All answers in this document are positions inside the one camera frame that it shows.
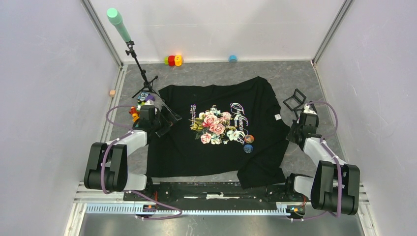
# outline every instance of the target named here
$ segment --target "floral print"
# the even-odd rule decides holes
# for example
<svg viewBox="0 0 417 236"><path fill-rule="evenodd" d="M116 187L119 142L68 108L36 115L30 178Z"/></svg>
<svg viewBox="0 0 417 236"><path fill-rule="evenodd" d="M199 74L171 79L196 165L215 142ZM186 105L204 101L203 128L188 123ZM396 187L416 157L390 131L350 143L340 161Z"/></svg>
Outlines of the floral print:
<svg viewBox="0 0 417 236"><path fill-rule="evenodd" d="M203 144L227 144L229 141L244 140L245 134L230 126L232 115L228 112L221 112L212 106L210 110L201 112L191 124L191 130L196 131L196 139Z"/></svg>

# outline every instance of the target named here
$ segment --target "mint green cylinder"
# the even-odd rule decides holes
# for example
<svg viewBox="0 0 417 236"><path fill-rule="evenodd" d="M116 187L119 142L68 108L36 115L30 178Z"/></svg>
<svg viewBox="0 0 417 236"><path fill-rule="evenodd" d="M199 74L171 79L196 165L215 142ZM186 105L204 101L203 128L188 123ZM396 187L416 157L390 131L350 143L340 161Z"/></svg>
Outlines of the mint green cylinder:
<svg viewBox="0 0 417 236"><path fill-rule="evenodd" d="M127 32L126 27L123 24L123 19L121 14L115 8L109 8L107 10L107 18L110 23L115 26L119 32L121 38L127 43L131 40L129 33Z"/></svg>

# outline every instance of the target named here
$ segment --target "flower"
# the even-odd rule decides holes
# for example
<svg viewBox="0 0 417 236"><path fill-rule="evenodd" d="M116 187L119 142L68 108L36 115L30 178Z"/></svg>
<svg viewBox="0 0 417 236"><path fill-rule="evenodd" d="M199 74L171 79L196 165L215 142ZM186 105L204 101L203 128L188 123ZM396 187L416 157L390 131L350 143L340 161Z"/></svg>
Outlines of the flower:
<svg viewBox="0 0 417 236"><path fill-rule="evenodd" d="M228 112L222 112L222 119L226 120L226 119L230 119L232 118L232 115Z"/></svg>
<svg viewBox="0 0 417 236"><path fill-rule="evenodd" d="M221 144L221 141L219 138L211 139L211 144Z"/></svg>
<svg viewBox="0 0 417 236"><path fill-rule="evenodd" d="M224 132L224 125L222 125L222 124L213 124L213 125L210 126L210 128L208 130L210 130L211 132L213 132L217 135L220 135Z"/></svg>
<svg viewBox="0 0 417 236"><path fill-rule="evenodd" d="M206 132L205 134L201 135L200 139L203 144L208 144L210 143L211 134Z"/></svg>
<svg viewBox="0 0 417 236"><path fill-rule="evenodd" d="M226 135L227 137L229 137L231 141L233 140L237 141L238 139L244 140L245 138L245 133L243 133L242 131L229 130L227 131Z"/></svg>
<svg viewBox="0 0 417 236"><path fill-rule="evenodd" d="M214 124L219 124L220 120L217 118L217 116L209 114L206 115L204 118L204 122L202 123L203 127L210 127Z"/></svg>

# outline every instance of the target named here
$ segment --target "black stand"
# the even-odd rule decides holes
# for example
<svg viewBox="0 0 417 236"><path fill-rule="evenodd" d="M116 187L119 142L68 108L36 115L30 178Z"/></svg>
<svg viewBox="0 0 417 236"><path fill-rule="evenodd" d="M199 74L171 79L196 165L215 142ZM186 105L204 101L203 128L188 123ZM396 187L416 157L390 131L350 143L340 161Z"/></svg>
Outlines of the black stand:
<svg viewBox="0 0 417 236"><path fill-rule="evenodd" d="M148 79L146 78L146 70L143 70L141 65L138 62L138 59L136 58L136 52L133 49L133 45L135 45L135 42L133 42L132 40L130 40L129 42L126 43L127 47L129 48L129 50L126 50L126 54L127 55L132 55L132 57L135 59L136 64L139 67L139 70L141 71L141 75L142 78L144 80L144 86L143 88L141 88L137 93L135 93L135 95L132 96L132 98L135 98L140 92L151 92L156 94L158 97L159 94L153 90L152 86L153 86L153 81L158 79L158 76L155 76L155 78L153 78L150 82L148 81Z"/></svg>

